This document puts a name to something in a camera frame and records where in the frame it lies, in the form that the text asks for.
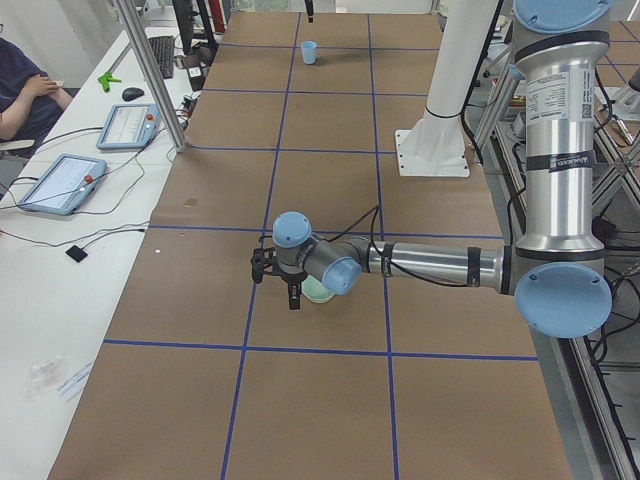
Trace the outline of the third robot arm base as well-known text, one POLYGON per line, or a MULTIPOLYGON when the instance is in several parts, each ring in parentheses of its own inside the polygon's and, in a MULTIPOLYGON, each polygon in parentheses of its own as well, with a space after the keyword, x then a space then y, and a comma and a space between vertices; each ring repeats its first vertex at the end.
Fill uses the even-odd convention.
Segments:
POLYGON ((599 111, 612 118, 624 142, 631 146, 635 135, 628 124, 639 122, 639 69, 636 69, 623 87, 602 89, 598 86, 596 96, 601 101, 599 111))

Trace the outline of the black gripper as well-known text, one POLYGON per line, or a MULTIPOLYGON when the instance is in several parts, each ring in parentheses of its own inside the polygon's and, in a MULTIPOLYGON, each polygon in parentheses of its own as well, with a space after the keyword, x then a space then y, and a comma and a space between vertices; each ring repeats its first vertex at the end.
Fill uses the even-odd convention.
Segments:
POLYGON ((288 284, 289 309, 295 310, 296 308, 300 308, 301 284, 308 277, 308 274, 300 269, 289 272, 279 265, 277 265, 277 273, 278 276, 288 284))

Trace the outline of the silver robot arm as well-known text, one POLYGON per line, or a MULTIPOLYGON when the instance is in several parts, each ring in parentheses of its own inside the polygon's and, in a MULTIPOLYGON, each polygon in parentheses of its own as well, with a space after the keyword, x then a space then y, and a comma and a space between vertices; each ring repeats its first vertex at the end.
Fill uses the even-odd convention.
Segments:
POLYGON ((449 288, 492 288, 514 297, 528 325, 556 338, 605 324, 612 293, 604 245, 592 231, 596 65, 610 45, 607 1, 517 1, 508 78, 525 85, 525 224, 501 232, 495 249, 326 239, 299 212, 279 215, 266 267, 297 308, 314 278, 344 295, 364 273, 410 277, 449 288))

